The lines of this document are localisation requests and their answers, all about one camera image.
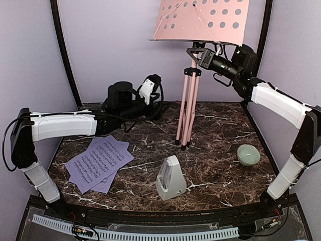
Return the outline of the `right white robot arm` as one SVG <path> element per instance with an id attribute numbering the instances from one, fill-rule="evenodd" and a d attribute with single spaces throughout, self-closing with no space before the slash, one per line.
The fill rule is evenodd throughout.
<path id="1" fill-rule="evenodd" d="M 275 210 L 275 202 L 294 185 L 306 168 L 311 166 L 313 156 L 320 148 L 320 106 L 303 103 L 269 82 L 252 74 L 257 55 L 247 45 L 237 46 L 232 59 L 216 54 L 209 48 L 188 48 L 187 53 L 196 64 L 214 71 L 230 80 L 230 85 L 245 101 L 261 105 L 283 117 L 299 130 L 290 156 L 274 181 L 261 195 L 256 214 L 268 217 Z"/>

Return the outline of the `pink music stand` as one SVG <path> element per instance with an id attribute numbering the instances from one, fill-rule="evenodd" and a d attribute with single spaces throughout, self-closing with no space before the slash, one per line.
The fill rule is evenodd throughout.
<path id="1" fill-rule="evenodd" d="M 206 43 L 221 48 L 242 45 L 249 1 L 161 1 L 153 41 L 190 41 L 195 49 Z M 176 145 L 191 142 L 201 70 L 195 60 L 184 70 L 184 87 Z"/>

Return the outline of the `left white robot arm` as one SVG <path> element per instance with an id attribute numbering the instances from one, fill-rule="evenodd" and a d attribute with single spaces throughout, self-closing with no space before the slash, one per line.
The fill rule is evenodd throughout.
<path id="1" fill-rule="evenodd" d="M 11 161 L 31 181 L 42 197 L 51 203 L 51 211 L 60 219 L 71 214 L 61 192 L 43 168 L 34 143 L 65 136 L 101 136 L 121 128 L 126 122 L 153 120 L 161 115 L 164 91 L 158 75 L 148 76 L 138 90 L 132 83 L 120 81 L 108 87 L 107 99 L 97 111 L 36 113 L 22 108 L 12 128 Z"/>

